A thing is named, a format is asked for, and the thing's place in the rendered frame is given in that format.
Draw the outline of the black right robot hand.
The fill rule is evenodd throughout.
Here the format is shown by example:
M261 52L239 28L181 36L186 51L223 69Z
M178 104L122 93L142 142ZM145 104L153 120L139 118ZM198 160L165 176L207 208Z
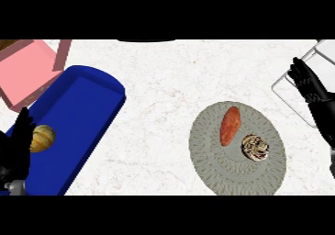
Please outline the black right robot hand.
M326 90L314 71L296 57L294 57L288 75L308 104L335 100L335 93Z

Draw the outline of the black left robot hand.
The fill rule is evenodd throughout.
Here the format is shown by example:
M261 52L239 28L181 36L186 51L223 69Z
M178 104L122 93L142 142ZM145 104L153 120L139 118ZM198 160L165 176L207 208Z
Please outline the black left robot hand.
M27 179L34 128L32 117L24 107L15 119L10 136L0 130L0 191L6 191L6 183Z

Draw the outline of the orange sweet potato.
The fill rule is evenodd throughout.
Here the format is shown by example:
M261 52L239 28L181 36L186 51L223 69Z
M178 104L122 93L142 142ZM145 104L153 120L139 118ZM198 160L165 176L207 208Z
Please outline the orange sweet potato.
M240 110L232 106L226 111L220 127L220 142L223 146L227 146L232 142L240 128L240 124Z

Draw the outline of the grey round placemat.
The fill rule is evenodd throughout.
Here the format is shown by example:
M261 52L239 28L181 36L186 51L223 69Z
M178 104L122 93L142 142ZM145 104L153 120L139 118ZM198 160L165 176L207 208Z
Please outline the grey round placemat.
M240 128L227 146L221 145L220 129L227 110L240 111ZM257 135L268 146L261 162L243 155L242 143ZM276 193L286 172L286 155L282 139L267 117L243 103L224 101L209 105L195 118L189 150L198 176L218 196L270 196Z

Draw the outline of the yellow squash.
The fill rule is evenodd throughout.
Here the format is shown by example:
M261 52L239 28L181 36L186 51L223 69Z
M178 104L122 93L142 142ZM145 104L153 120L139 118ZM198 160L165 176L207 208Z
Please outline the yellow squash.
M47 125L38 125L32 130L30 151L32 153L47 150L55 142L56 132Z

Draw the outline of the blue tray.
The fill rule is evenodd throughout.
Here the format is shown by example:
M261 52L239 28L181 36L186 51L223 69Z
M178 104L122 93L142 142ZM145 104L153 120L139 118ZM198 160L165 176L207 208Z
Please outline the blue tray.
M89 66L71 66L28 109L32 122L56 132L49 149L30 155L25 193L61 196L125 102L117 79Z

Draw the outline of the brown white mushroom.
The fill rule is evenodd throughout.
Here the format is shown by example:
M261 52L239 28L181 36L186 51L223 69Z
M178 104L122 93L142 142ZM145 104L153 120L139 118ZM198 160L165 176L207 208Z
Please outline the brown white mushroom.
M254 162L261 162L268 156L268 144L257 135L246 135L242 140L243 156Z

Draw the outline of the pink open box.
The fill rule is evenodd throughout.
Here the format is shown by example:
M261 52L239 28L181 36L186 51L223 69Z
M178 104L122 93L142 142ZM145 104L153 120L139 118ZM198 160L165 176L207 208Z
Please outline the pink open box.
M62 39L52 50L41 39L19 39L0 50L0 97L12 111L38 99L59 78L71 42Z

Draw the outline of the black rounded object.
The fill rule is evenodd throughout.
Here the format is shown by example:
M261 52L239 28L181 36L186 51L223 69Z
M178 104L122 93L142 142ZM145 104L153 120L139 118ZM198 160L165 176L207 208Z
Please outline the black rounded object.
M174 39L117 39L121 42L134 42L134 43L155 43L155 42L168 42Z

